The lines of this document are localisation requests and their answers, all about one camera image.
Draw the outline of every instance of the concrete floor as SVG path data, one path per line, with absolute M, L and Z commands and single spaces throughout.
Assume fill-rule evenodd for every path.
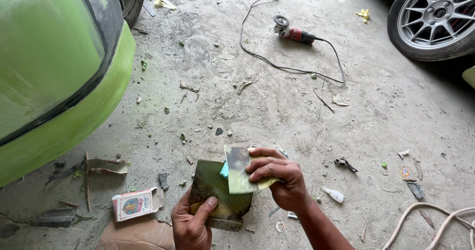
M 77 249 L 94 249 L 112 217 L 110 209 L 103 209 L 110 198 L 133 188 L 156 186 L 157 174 L 168 172 L 166 205 L 156 217 L 169 220 L 172 207 L 192 181 L 196 163 L 190 165 L 186 156 L 222 161 L 224 144 L 280 145 L 300 162 L 309 192 L 322 197 L 322 210 L 357 249 L 381 249 L 402 212 L 418 201 L 397 170 L 409 166 L 415 171 L 414 160 L 420 161 L 424 174 L 418 180 L 424 185 L 424 201 L 449 211 L 474 206 L 475 92 L 460 81 L 459 73 L 447 74 L 470 57 L 430 64 L 405 58 L 386 33 L 388 0 L 265 0 L 252 9 L 244 26 L 246 47 L 279 64 L 339 77 L 329 45 L 315 42 L 307 47 L 279 40 L 272 29 L 275 14 L 334 44 L 346 83 L 325 80 L 323 98 L 330 102 L 336 95 L 350 106 L 333 104 L 332 113 L 322 105 L 320 119 L 315 113 L 319 100 L 312 89 L 320 89 L 322 77 L 313 80 L 310 75 L 274 69 L 240 48 L 240 23 L 255 0 L 170 1 L 177 10 L 154 9 L 157 15 L 151 17 L 142 9 L 136 27 L 149 34 L 133 30 L 134 68 L 116 110 L 89 138 L 57 160 L 67 162 L 68 168 L 87 151 L 98 158 L 121 153 L 122 159 L 132 161 L 129 174 L 125 179 L 93 177 L 88 212 L 84 176 L 58 179 L 44 187 L 53 172 L 51 162 L 26 175 L 21 184 L 11 183 L 0 192 L 0 211 L 6 218 L 28 222 L 45 210 L 64 206 L 59 199 L 79 203 L 79 214 L 97 219 L 75 225 L 83 230 Z M 153 0 L 145 2 L 153 5 Z M 354 14 L 362 8 L 370 10 L 367 24 Z M 145 72 L 141 60 L 148 63 Z M 233 83 L 239 85 L 248 76 L 259 81 L 237 95 Z M 199 97 L 180 89 L 181 81 L 200 86 Z M 137 97 L 142 98 L 139 105 Z M 169 114 L 164 113 L 166 106 Z M 139 123 L 146 124 L 137 129 Z M 217 127 L 224 130 L 223 135 L 215 135 Z M 182 145 L 182 132 L 192 139 L 190 143 Z M 401 159 L 397 152 L 407 149 L 409 155 Z M 342 156 L 359 172 L 353 174 L 331 163 Z M 386 170 L 383 162 L 388 164 Z M 178 186 L 184 180 L 188 180 L 186 186 Z M 343 204 L 333 201 L 320 186 L 343 193 Z M 214 249 L 309 249 L 298 220 L 288 218 L 284 210 L 268 216 L 275 207 L 269 190 L 256 194 L 244 217 L 245 223 L 256 225 L 256 232 L 213 230 Z M 440 227 L 445 216 L 426 211 Z M 475 213 L 462 216 L 472 221 Z M 279 220 L 286 223 L 283 233 L 275 229 Z M 366 224 L 363 243 L 359 235 Z M 433 233 L 419 212 L 413 211 L 394 249 L 424 249 Z M 450 224 L 438 249 L 451 246 L 469 248 L 468 230 L 458 223 Z

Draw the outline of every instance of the hose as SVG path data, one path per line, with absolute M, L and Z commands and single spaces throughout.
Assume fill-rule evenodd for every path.
M 325 77 L 325 78 L 328 78 L 328 79 L 333 80 L 333 81 L 338 82 L 338 83 L 344 83 L 344 82 L 345 82 L 345 73 L 343 72 L 343 68 L 341 67 L 340 59 L 338 58 L 338 53 L 336 53 L 335 47 L 333 47 L 333 45 L 332 45 L 329 41 L 326 41 L 326 40 L 324 40 L 324 39 L 322 39 L 322 38 L 318 38 L 318 37 L 317 37 L 317 38 L 315 38 L 315 39 L 316 39 L 316 40 L 320 40 L 320 41 L 325 41 L 325 42 L 327 42 L 327 43 L 332 47 L 333 51 L 335 52 L 336 59 L 337 59 L 337 61 L 338 61 L 338 66 L 340 67 L 340 71 L 341 71 L 341 81 L 338 80 L 338 79 L 334 79 L 334 78 L 331 78 L 331 77 L 329 77 L 329 76 L 323 75 L 323 74 L 321 74 L 321 73 L 315 72 L 315 71 L 305 71 L 305 70 L 299 70 L 299 69 L 295 69 L 295 68 L 290 68 L 290 67 L 284 67 L 284 66 L 275 65 L 274 63 L 272 63 L 272 62 L 271 62 L 270 60 L 268 60 L 267 58 L 265 58 L 265 57 L 263 57 L 263 56 L 261 56 L 261 55 L 259 55 L 259 54 L 257 54 L 257 53 L 254 53 L 254 52 L 251 52 L 251 51 L 247 50 L 247 49 L 242 45 L 242 29 L 243 29 L 243 26 L 244 26 L 244 22 L 246 21 L 247 17 L 249 16 L 249 13 L 251 12 L 252 6 L 254 6 L 254 4 L 258 3 L 258 1 L 261 1 L 261 0 L 257 0 L 256 2 L 254 2 L 253 4 L 251 4 L 251 6 L 249 7 L 249 10 L 247 10 L 246 17 L 244 17 L 244 20 L 242 20 L 242 23 L 241 23 L 241 34 L 239 35 L 239 44 L 241 45 L 241 48 L 242 48 L 245 52 L 251 54 L 252 56 L 255 56 L 255 57 L 258 57 L 258 58 L 263 59 L 264 61 L 268 62 L 270 65 L 272 65 L 273 67 L 278 68 L 278 69 L 282 69 L 282 70 L 294 70 L 294 71 L 299 71 L 299 72 L 304 73 L 304 74 L 306 74 L 306 73 L 312 73 L 312 74 L 321 75 L 321 76 L 323 76 L 323 77 Z
M 407 208 L 407 210 L 404 212 L 404 214 L 402 214 L 402 217 L 401 219 L 399 220 L 399 223 L 397 224 L 396 226 L 396 229 L 394 230 L 391 238 L 389 238 L 389 241 L 386 243 L 386 245 L 383 247 L 383 250 L 388 250 L 389 249 L 389 246 L 393 243 L 394 239 L 396 238 L 396 236 L 398 235 L 399 233 L 399 230 L 401 229 L 401 226 L 402 226 L 402 223 L 406 220 L 406 217 L 407 215 L 409 214 L 409 212 L 411 212 L 411 210 L 413 210 L 416 206 L 422 206 L 422 205 L 425 205 L 425 206 L 430 206 L 432 208 L 435 208 L 439 211 L 442 211 L 444 212 L 445 214 L 449 215 L 446 220 L 442 223 L 442 225 L 440 226 L 440 229 L 439 231 L 437 232 L 437 235 L 436 237 L 434 238 L 434 240 L 432 241 L 432 243 L 430 244 L 429 247 L 426 248 L 426 250 L 432 250 L 436 244 L 437 244 L 437 241 L 440 239 L 440 236 L 442 235 L 442 233 L 444 232 L 444 229 L 445 229 L 445 226 L 448 224 L 448 222 L 452 219 L 452 218 L 455 218 L 457 221 L 459 221 L 460 223 L 468 226 L 470 228 L 470 246 L 472 247 L 472 250 L 475 250 L 475 245 L 474 245 L 474 229 L 475 229 L 475 220 L 472 222 L 472 224 L 466 222 L 465 220 L 457 217 L 456 215 L 461 213 L 461 212 L 465 212 L 465 211 L 469 211 L 469 210 L 475 210 L 475 207 L 468 207 L 468 208 L 464 208 L 464 209 L 460 209 L 460 210 L 457 210 L 453 213 L 450 213 L 449 211 L 447 210 L 444 210 L 436 205 L 433 205 L 433 204 L 430 204 L 430 203 L 424 203 L 424 202 L 417 202 L 417 203 L 414 203 L 412 204 L 411 206 L 409 206 Z

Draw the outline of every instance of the white plastic bottle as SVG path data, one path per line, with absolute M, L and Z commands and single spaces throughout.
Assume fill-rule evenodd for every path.
M 325 189 L 322 187 L 324 191 L 326 191 L 335 201 L 342 203 L 343 202 L 343 194 L 340 192 L 330 190 L 330 189 Z

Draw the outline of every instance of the hand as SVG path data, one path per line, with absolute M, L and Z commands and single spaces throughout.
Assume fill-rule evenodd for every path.
M 217 199 L 211 196 L 204 202 L 193 216 L 190 214 L 191 187 L 171 210 L 173 223 L 173 239 L 176 250 L 209 250 L 213 234 L 205 221 L 216 208 Z
M 249 176 L 250 181 L 269 176 L 285 180 L 285 183 L 278 181 L 270 186 L 272 197 L 278 206 L 295 213 L 311 208 L 313 199 L 307 192 L 304 176 L 297 162 L 289 161 L 273 148 L 257 148 L 249 151 L 249 154 L 268 156 L 256 159 L 246 167 L 247 172 L 254 172 Z

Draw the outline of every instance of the white hose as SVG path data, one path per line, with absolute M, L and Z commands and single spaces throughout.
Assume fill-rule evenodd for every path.
M 392 244 L 392 242 L 394 241 L 394 239 L 396 238 L 396 236 L 398 235 L 399 233 L 399 230 L 401 229 L 401 226 L 402 226 L 402 223 L 404 222 L 404 220 L 406 220 L 406 216 L 409 214 L 409 212 L 411 212 L 411 210 L 413 210 L 416 206 L 419 206 L 419 205 L 425 205 L 425 206 L 430 206 L 432 208 L 435 208 L 439 211 L 442 211 L 444 212 L 445 214 L 449 215 L 446 220 L 443 222 L 442 226 L 440 226 L 440 229 L 439 231 L 437 232 L 437 235 L 436 237 L 434 238 L 434 240 L 432 241 L 432 243 L 430 244 L 429 247 L 426 248 L 426 250 L 432 250 L 432 248 L 434 248 L 434 246 L 437 244 L 437 241 L 440 239 L 440 236 L 442 235 L 443 231 L 444 231 L 444 228 L 445 226 L 447 225 L 447 223 L 452 219 L 452 218 L 455 218 L 457 221 L 459 221 L 460 223 L 462 224 L 465 224 L 466 226 L 468 226 L 470 228 L 470 245 L 472 246 L 472 250 L 475 250 L 475 245 L 474 245 L 474 229 L 475 229 L 475 220 L 472 222 L 472 224 L 466 222 L 465 220 L 457 217 L 456 215 L 461 213 L 461 212 L 465 212 L 465 211 L 469 211 L 469 210 L 475 210 L 475 207 L 468 207 L 468 208 L 464 208 L 464 209 L 460 209 L 460 210 L 457 210 L 453 213 L 450 213 L 449 211 L 447 210 L 444 210 L 438 206 L 435 206 L 433 204 L 430 204 L 430 203 L 424 203 L 424 202 L 417 202 L 417 203 L 414 203 L 412 204 L 411 206 L 409 206 L 407 208 L 407 210 L 404 212 L 404 214 L 402 214 L 402 217 L 401 219 L 399 220 L 399 223 L 397 224 L 395 230 L 394 230 L 394 233 L 392 234 L 391 238 L 389 238 L 389 241 L 386 243 L 386 245 L 383 247 L 383 250 L 388 250 L 389 249 L 389 246 Z

